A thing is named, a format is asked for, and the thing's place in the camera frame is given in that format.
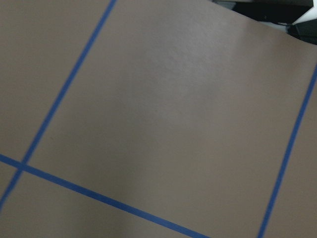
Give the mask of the brown paper table mat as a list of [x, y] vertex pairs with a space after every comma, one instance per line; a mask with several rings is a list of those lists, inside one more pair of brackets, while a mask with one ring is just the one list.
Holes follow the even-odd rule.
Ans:
[[209, 0], [1, 1], [1, 237], [316, 237], [316, 64]]

